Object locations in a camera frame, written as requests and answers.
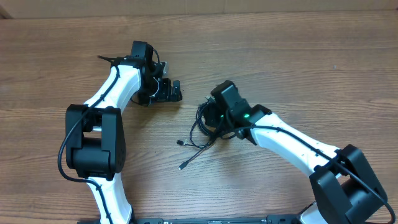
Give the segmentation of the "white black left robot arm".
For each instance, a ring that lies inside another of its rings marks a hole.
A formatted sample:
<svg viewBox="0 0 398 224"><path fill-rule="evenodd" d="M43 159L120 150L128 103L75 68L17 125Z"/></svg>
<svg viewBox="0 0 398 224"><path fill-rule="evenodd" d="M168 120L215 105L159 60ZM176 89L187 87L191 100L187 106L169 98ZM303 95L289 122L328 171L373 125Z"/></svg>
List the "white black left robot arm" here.
<svg viewBox="0 0 398 224"><path fill-rule="evenodd" d="M109 58L109 77L82 105L71 104L65 114L65 139L58 153L60 174L85 183L97 203L98 223L132 223L121 177L126 161L122 113L134 96L138 104L182 99L180 84L163 76L167 62L138 55Z"/></svg>

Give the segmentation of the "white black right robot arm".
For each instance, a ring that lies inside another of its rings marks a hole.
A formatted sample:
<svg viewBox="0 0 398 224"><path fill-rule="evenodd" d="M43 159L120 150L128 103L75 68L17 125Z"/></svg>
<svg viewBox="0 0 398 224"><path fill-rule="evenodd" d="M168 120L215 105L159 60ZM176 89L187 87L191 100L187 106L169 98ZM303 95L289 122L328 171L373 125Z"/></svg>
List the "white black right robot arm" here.
<svg viewBox="0 0 398 224"><path fill-rule="evenodd" d="M315 201L299 223L367 223L381 207L396 215L363 152L349 144L340 149L317 141L283 122L271 110L246 101L211 102L204 110L215 137L232 134L286 159L310 180Z"/></svg>

